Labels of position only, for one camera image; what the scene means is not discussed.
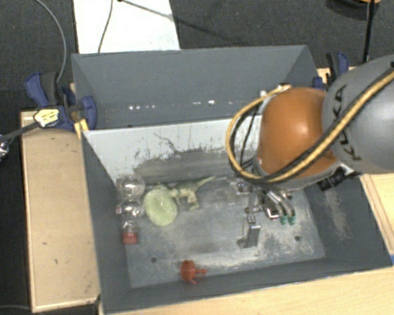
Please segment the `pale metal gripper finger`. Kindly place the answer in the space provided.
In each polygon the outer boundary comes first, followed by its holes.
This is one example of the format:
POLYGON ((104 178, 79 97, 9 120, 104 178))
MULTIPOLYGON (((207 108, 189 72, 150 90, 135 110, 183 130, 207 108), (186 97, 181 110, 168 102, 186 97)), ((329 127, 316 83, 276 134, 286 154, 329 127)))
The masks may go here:
POLYGON ((256 216, 246 216, 244 218, 243 236, 237 241, 238 247, 240 249, 257 247, 261 228, 256 216))
POLYGON ((249 196, 251 194, 256 193, 256 188, 255 186, 250 183, 247 182, 243 179, 241 180, 237 180, 236 182, 236 192, 238 196, 249 196))

